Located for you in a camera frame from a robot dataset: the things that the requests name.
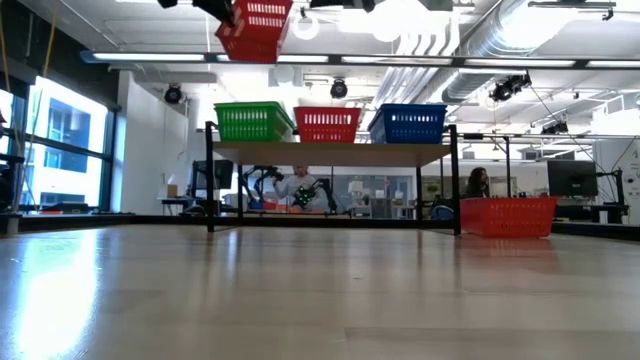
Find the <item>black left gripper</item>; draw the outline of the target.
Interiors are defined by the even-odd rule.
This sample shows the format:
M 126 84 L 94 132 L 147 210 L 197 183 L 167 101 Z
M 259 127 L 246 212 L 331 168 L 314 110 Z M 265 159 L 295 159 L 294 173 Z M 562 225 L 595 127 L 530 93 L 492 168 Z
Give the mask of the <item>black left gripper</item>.
M 228 8 L 227 0 L 157 0 L 162 8 L 171 8 L 177 5 L 191 5 L 212 15 L 221 23 L 230 27 L 235 26 L 233 10 Z

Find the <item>red plastic basket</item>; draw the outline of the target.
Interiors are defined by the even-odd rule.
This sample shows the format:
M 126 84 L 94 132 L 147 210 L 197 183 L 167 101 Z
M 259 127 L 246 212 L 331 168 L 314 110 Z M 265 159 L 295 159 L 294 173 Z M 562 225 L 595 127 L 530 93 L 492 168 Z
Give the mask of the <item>red plastic basket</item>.
M 293 0 L 235 0 L 234 25 L 216 30 L 231 61 L 273 64 L 278 60 L 289 27 Z
M 463 199 L 461 229 L 483 237 L 546 237 L 556 204 L 553 197 Z
M 361 110 L 345 107 L 296 107 L 294 116 L 302 143 L 353 143 Z

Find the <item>green plastic basket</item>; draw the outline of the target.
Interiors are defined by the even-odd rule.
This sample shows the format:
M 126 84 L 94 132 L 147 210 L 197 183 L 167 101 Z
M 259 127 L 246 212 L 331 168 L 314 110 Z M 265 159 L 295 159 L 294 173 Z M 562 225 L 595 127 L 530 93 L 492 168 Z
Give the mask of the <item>green plastic basket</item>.
M 286 104 L 284 102 L 281 101 L 253 101 L 253 102 L 220 102 L 220 103 L 215 103 L 214 107 L 215 108 L 231 108 L 231 107 L 280 107 L 280 108 L 286 108 Z
M 294 122 L 280 107 L 215 108 L 222 142 L 291 142 Z

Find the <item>blue plastic basket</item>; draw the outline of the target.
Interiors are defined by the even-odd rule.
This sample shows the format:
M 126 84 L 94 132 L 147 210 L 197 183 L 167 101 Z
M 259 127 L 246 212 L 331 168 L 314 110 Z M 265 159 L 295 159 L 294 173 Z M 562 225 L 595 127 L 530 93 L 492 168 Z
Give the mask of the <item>blue plastic basket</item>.
M 443 108 L 446 110 L 447 105 L 446 104 L 440 104 L 440 103 L 428 103 L 428 104 L 399 104 L 399 103 L 385 103 L 380 105 L 377 109 L 378 110 L 382 110 L 382 109 L 427 109 L 427 108 L 432 108 L 432 109 L 436 109 L 436 108 Z
M 378 110 L 367 131 L 374 144 L 440 144 L 443 108 Z

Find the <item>wooden shelf with black legs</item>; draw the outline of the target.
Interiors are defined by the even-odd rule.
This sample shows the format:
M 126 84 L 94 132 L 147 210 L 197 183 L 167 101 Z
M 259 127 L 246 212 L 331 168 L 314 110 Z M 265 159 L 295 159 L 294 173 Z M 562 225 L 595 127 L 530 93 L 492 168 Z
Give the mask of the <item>wooden shelf with black legs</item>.
M 237 165 L 309 165 L 333 167 L 413 168 L 416 181 L 422 180 L 424 166 L 444 156 L 451 157 L 453 177 L 459 175 L 457 140 L 448 145 L 437 144 L 357 144 L 357 143 L 265 143 L 265 142 L 215 142 L 214 124 L 205 123 L 206 171 L 213 174 L 214 156 L 221 155 Z M 246 217 L 242 205 L 237 215 L 218 220 L 213 212 L 207 215 L 207 230 L 212 232 L 218 223 L 247 227 L 304 227 L 304 228 L 389 228 L 389 229 L 450 229 L 454 235 L 461 233 L 459 185 L 453 185 L 454 217 L 448 221 L 426 221 L 422 215 L 423 204 L 417 202 L 414 220 L 353 220 L 345 216 L 318 215 L 252 215 Z

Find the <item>long linear ceiling light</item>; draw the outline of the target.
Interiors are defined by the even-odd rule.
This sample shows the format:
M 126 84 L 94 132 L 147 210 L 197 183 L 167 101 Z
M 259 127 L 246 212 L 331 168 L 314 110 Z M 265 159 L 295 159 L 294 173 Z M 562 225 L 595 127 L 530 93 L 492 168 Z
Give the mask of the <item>long linear ceiling light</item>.
M 149 53 L 82 51 L 86 63 L 256 64 L 233 60 L 223 53 Z M 364 67 L 426 67 L 497 70 L 640 71 L 640 58 L 535 58 L 408 55 L 281 54 L 269 65 L 327 65 Z

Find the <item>black computer monitor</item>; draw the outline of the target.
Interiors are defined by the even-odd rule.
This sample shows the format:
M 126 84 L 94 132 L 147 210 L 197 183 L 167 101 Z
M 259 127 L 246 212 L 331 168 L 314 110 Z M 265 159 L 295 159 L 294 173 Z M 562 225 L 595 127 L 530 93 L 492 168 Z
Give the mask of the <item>black computer monitor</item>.
M 191 189 L 206 190 L 207 183 L 210 177 L 207 175 L 206 170 L 207 162 L 194 161 L 192 163 L 192 179 Z M 215 190 L 224 190 L 232 188 L 232 180 L 234 173 L 234 163 L 230 160 L 215 160 L 213 170 L 213 188 Z
M 596 197 L 596 164 L 590 161 L 549 160 L 549 194 L 554 197 Z

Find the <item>person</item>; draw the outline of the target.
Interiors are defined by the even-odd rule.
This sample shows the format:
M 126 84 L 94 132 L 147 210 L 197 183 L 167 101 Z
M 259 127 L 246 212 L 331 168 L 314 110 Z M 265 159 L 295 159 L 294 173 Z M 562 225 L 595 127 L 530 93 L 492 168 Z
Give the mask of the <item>person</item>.
M 474 168 L 468 178 L 464 192 L 465 198 L 488 198 L 490 196 L 489 178 L 483 167 Z
M 295 193 L 300 188 L 309 189 L 316 179 L 309 174 L 308 167 L 306 165 L 294 165 L 293 174 L 283 181 L 274 179 L 272 181 L 275 193 L 280 199 L 287 199 L 290 201 L 290 205 L 293 209 L 301 210 L 305 213 L 311 213 L 314 206 L 319 201 L 319 196 L 316 195 L 306 205 L 294 205 Z

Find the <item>large glass window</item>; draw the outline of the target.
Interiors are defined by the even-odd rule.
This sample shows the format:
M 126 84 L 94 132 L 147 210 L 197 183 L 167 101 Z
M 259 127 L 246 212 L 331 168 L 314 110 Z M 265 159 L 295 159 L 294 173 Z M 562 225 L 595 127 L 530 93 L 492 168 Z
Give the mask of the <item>large glass window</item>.
M 22 157 L 11 180 L 22 213 L 87 213 L 111 201 L 115 113 L 52 80 L 0 79 L 0 154 Z

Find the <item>dark equipment stand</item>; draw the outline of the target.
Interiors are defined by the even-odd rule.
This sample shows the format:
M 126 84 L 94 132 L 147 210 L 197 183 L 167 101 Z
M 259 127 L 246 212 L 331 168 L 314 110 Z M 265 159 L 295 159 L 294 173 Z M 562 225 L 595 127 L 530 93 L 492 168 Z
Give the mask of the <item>dark equipment stand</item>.
M 17 190 L 24 161 L 23 157 L 0 153 L 0 237 L 18 232 L 22 215 Z

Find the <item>silver ventilation duct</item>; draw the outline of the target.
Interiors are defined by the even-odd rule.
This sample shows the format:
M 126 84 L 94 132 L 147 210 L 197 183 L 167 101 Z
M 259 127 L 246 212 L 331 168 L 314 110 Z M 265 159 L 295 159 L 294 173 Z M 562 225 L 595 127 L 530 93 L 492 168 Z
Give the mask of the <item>silver ventilation duct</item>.
M 531 7 L 531 1 L 542 0 L 502 0 L 455 54 L 462 57 L 526 57 L 577 16 L 575 9 Z M 432 78 L 432 84 L 440 87 L 436 93 L 441 101 L 461 103 L 493 78 L 492 74 L 441 68 Z

